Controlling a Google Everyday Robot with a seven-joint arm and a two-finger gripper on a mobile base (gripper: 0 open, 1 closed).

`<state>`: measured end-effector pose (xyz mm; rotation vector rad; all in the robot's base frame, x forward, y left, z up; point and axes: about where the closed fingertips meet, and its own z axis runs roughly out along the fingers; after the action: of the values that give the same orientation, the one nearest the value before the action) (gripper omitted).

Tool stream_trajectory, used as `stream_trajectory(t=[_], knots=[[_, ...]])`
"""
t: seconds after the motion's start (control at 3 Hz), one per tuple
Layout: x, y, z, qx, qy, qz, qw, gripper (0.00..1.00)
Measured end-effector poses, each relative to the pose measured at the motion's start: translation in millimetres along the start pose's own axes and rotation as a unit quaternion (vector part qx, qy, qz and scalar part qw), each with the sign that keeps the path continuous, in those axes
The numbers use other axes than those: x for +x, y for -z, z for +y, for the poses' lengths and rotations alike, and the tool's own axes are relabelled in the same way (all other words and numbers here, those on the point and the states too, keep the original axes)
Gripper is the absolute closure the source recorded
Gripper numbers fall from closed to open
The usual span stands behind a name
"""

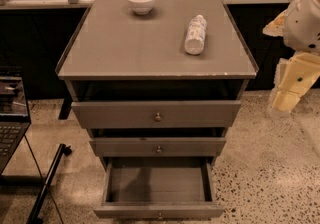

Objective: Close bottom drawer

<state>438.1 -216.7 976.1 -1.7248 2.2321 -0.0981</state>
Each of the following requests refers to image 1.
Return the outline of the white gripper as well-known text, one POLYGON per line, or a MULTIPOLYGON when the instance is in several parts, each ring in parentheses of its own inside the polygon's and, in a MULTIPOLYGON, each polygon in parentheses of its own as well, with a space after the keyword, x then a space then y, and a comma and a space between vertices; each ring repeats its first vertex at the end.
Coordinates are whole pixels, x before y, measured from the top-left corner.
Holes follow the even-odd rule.
POLYGON ((272 110, 290 113, 320 77, 320 55, 297 51, 291 58, 281 58, 271 90, 269 106, 272 110))

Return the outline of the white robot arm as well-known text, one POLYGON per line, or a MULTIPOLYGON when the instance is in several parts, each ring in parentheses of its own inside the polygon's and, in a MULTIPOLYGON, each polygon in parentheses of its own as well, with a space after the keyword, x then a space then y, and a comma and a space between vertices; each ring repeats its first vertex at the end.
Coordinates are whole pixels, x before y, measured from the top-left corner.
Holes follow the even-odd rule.
POLYGON ((285 116, 320 77, 320 0, 293 0, 262 33, 282 37, 294 50, 279 60, 269 98, 270 112, 285 116))

